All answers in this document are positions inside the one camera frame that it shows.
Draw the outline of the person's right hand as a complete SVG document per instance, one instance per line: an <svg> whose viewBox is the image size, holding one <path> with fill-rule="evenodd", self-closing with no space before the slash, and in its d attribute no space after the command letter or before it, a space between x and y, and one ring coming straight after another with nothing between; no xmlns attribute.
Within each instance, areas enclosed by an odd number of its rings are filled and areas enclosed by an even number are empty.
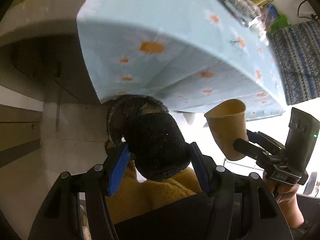
<svg viewBox="0 0 320 240"><path fill-rule="evenodd" d="M299 184L294 186L279 184L277 189L281 195L278 205L291 228L299 228L304 223L304 217L297 202L298 189Z"/></svg>

